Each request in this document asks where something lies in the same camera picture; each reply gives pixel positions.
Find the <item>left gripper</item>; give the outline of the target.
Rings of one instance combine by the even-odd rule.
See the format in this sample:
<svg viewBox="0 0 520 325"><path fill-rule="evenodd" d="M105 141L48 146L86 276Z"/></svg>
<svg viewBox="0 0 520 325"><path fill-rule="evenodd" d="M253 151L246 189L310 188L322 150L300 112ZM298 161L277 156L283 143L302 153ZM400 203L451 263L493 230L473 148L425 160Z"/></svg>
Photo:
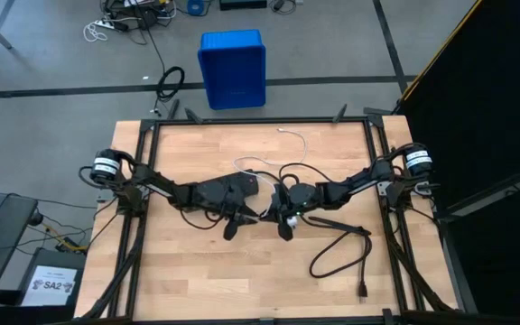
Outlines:
<svg viewBox="0 0 520 325"><path fill-rule="evenodd" d="M230 241L237 233L239 222L233 219L240 215L241 225L254 225L259 222L257 215L251 215L251 209L245 203L245 195L241 190L198 191L196 203L199 208L230 218L224 227L223 238Z"/></svg>

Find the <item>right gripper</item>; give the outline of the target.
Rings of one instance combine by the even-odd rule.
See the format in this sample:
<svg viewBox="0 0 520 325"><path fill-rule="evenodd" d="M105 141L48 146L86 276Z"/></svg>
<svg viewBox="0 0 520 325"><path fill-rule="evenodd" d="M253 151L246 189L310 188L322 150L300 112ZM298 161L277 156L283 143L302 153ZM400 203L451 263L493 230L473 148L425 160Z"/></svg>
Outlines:
<svg viewBox="0 0 520 325"><path fill-rule="evenodd" d="M291 217L321 207L321 195L318 189L307 183L294 184L287 188L282 184L274 186L271 211L260 217L264 222L280 222L278 224L279 237L285 241L293 239L293 228L283 221L282 217Z"/></svg>

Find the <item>blue plastic bin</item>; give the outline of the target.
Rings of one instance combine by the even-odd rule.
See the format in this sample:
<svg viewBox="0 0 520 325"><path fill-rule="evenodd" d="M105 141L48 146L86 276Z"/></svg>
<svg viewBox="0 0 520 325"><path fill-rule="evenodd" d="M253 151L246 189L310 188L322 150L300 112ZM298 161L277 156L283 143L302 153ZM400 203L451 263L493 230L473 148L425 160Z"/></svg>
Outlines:
<svg viewBox="0 0 520 325"><path fill-rule="evenodd" d="M198 60L211 109L265 104L266 47L257 29L203 33Z"/></svg>

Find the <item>black floor box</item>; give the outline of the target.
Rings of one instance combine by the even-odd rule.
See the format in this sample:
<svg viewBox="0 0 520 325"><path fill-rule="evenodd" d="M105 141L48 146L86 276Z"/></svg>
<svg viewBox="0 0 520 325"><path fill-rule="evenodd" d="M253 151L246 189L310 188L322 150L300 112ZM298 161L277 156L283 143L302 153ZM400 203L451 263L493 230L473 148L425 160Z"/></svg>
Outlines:
<svg viewBox="0 0 520 325"><path fill-rule="evenodd" d="M83 268L86 257L70 253L60 253L51 250L38 248L29 263L28 269L20 285L19 312L20 323L25 325L42 325L71 320L74 316L76 302L79 296L79 289L83 275ZM69 297L68 303L63 306L21 306L23 297L26 293L28 282L33 275L37 265L55 266L71 268L77 270L76 286L73 294Z"/></svg>

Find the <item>white SA2 label sheet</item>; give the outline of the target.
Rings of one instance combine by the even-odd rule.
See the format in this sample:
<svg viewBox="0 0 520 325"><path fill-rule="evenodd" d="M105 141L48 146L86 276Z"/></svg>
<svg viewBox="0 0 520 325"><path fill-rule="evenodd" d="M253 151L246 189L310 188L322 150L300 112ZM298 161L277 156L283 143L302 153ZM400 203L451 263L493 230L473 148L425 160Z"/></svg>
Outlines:
<svg viewBox="0 0 520 325"><path fill-rule="evenodd" d="M37 265L21 306L66 305L74 292L76 275L76 269Z"/></svg>

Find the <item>flat black box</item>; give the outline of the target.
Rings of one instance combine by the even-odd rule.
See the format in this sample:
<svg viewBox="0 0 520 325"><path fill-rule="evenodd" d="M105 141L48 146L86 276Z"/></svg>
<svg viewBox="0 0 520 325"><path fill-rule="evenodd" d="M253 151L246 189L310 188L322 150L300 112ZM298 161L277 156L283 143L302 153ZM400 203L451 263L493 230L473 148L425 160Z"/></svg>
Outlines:
<svg viewBox="0 0 520 325"><path fill-rule="evenodd" d="M221 11L238 9L262 9L267 7L267 0L218 0Z"/></svg>

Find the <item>black partition with yellow edge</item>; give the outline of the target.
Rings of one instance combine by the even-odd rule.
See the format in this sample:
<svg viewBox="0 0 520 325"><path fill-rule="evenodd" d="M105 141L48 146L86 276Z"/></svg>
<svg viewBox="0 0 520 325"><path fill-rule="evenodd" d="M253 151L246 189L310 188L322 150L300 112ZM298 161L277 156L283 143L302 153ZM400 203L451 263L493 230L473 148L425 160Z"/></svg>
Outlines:
<svg viewBox="0 0 520 325"><path fill-rule="evenodd" d="M403 97L469 311L520 324L520 0L478 0Z"/></svg>

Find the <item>black table frame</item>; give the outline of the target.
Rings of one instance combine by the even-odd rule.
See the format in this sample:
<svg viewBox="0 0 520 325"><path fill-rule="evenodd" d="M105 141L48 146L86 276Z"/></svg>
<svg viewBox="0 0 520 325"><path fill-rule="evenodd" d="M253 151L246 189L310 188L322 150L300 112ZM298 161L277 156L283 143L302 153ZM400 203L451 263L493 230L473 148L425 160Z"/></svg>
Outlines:
<svg viewBox="0 0 520 325"><path fill-rule="evenodd" d="M303 181L341 179L369 163L373 133L359 118L322 117L120 122L112 145L177 181L231 173L232 161L262 168L289 163ZM295 161L307 157L303 166ZM358 298L360 237L300 224L291 241L274 223L241 227L227 241L222 226L199 213L182 216L166 199L149 201L133 318L137 325L394 325L398 305L375 190L328 218L367 228L374 248Z"/></svg>

